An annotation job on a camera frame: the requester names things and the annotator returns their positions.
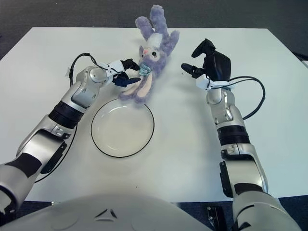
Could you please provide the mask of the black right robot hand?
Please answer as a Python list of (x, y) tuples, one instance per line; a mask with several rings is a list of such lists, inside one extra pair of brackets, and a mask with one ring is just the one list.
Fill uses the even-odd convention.
[(206, 75), (212, 81), (228, 81), (231, 77), (231, 60), (226, 55), (218, 52), (214, 44), (204, 39), (192, 53), (192, 58), (204, 54), (202, 68), (182, 63), (181, 68), (197, 79), (201, 75)]

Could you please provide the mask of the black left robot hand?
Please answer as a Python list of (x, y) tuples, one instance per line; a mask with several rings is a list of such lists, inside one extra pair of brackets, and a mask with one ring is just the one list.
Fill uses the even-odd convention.
[(127, 59), (122, 61), (123, 70), (116, 71), (116, 74), (113, 77), (113, 83), (119, 87), (127, 87), (127, 85), (134, 84), (139, 82), (141, 79), (139, 77), (129, 78), (126, 74), (126, 70), (132, 69), (135, 71), (139, 71), (140, 67), (137, 63), (133, 61), (133, 59)]

